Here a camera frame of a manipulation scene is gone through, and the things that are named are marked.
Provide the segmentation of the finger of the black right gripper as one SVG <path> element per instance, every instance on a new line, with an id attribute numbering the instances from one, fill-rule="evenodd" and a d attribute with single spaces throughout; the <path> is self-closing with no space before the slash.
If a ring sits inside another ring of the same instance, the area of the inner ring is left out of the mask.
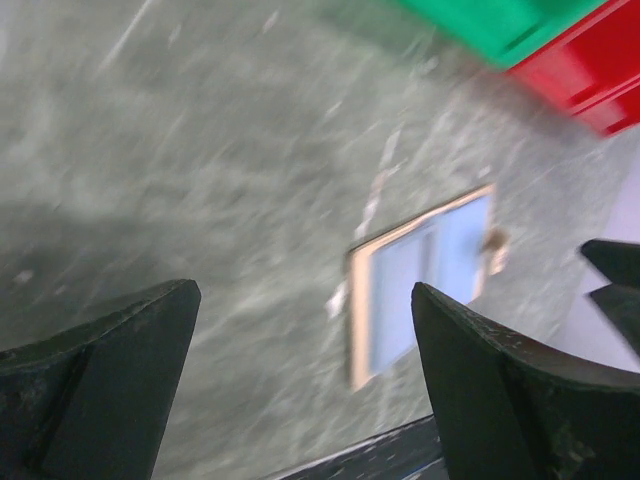
<path id="1" fill-rule="evenodd" d="M 639 245 L 592 239 L 580 254 L 609 283 L 591 291 L 591 301 L 639 355 Z"/>

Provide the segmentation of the tan card holder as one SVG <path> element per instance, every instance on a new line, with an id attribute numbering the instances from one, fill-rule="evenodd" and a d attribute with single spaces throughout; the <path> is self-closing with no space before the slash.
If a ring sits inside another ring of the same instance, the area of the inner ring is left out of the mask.
<path id="1" fill-rule="evenodd" d="M 508 234 L 485 184 L 358 241 L 347 256 L 349 383 L 354 391 L 416 344 L 411 292 L 427 283 L 469 304 L 501 272 Z"/>

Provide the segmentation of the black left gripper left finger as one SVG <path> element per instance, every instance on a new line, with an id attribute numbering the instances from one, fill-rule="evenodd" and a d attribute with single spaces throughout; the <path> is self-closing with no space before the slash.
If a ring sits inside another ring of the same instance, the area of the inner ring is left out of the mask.
<path id="1" fill-rule="evenodd" d="M 2 478 L 150 478 L 200 302 L 195 281 L 168 281 L 3 351 Z"/>

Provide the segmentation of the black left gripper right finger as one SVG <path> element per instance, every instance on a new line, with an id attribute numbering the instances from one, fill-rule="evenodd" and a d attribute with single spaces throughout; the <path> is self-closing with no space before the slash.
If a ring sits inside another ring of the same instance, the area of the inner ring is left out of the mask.
<path id="1" fill-rule="evenodd" d="M 638 478 L 638 374 L 549 347 L 424 283 L 411 309 L 450 478 Z"/>

